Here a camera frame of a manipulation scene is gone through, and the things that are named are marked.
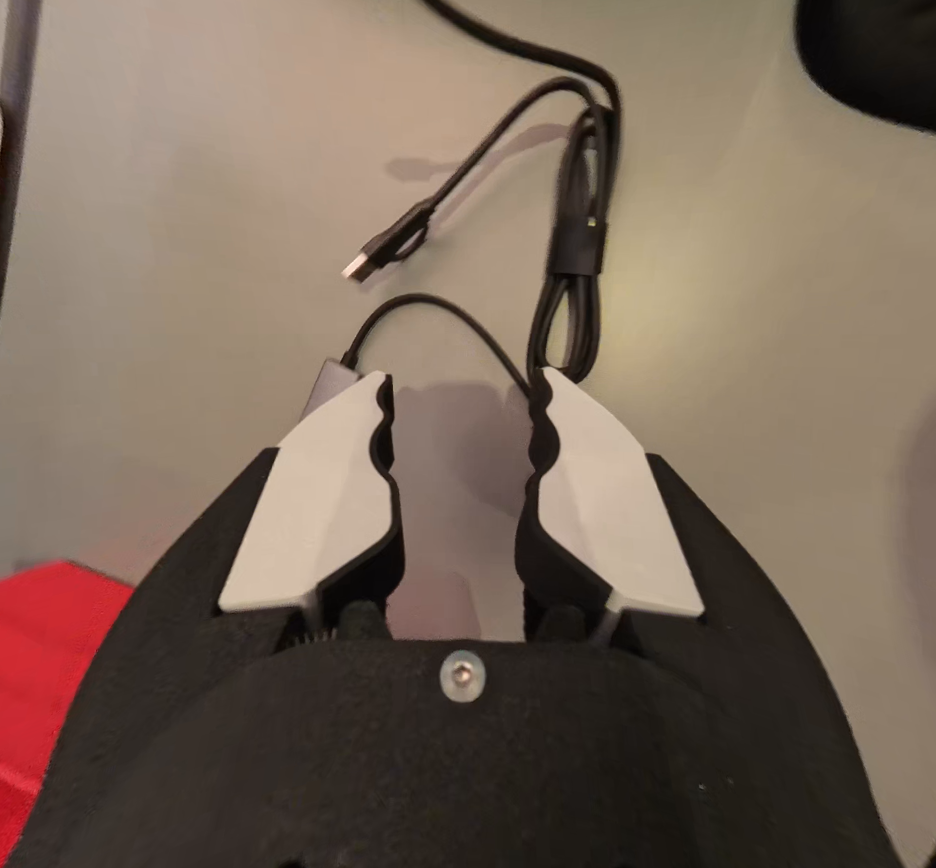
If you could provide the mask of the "red plastic bin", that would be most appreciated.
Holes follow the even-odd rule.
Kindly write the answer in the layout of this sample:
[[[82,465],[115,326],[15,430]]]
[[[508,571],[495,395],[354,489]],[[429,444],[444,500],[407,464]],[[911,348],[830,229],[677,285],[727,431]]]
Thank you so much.
[[[38,798],[78,687],[133,591],[66,561],[1,581],[1,862]]]

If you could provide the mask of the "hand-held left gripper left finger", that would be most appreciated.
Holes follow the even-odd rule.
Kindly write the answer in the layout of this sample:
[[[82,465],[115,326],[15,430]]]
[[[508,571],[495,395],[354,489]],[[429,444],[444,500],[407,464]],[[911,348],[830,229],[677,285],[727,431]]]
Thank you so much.
[[[280,440],[218,598],[223,614],[338,617],[369,602],[386,615],[405,571],[394,416],[392,377],[377,371]]]

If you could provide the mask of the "grey usb hub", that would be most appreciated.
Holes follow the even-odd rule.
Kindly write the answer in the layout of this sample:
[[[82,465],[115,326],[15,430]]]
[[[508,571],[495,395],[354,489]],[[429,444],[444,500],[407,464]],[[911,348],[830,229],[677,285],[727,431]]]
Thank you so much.
[[[368,314],[342,357],[337,360],[334,358],[327,358],[323,362],[299,418],[301,420],[305,419],[315,410],[332,401],[336,396],[345,392],[345,390],[360,381],[363,376],[357,368],[359,356],[371,332],[390,313],[398,309],[418,305],[440,309],[454,316],[461,321],[462,324],[465,324],[492,352],[504,370],[507,371],[512,382],[521,391],[521,394],[529,398],[531,388],[525,377],[521,374],[519,368],[513,363],[496,338],[483,324],[475,319],[472,314],[450,300],[437,295],[425,292],[412,292],[401,294],[382,302],[376,309]]]

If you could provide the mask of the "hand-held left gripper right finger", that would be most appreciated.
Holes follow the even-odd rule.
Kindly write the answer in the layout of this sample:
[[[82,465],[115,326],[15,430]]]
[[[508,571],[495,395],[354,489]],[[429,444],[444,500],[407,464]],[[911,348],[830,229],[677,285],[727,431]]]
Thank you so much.
[[[515,564],[537,606],[696,619],[703,599],[639,441],[553,367],[532,375]]]

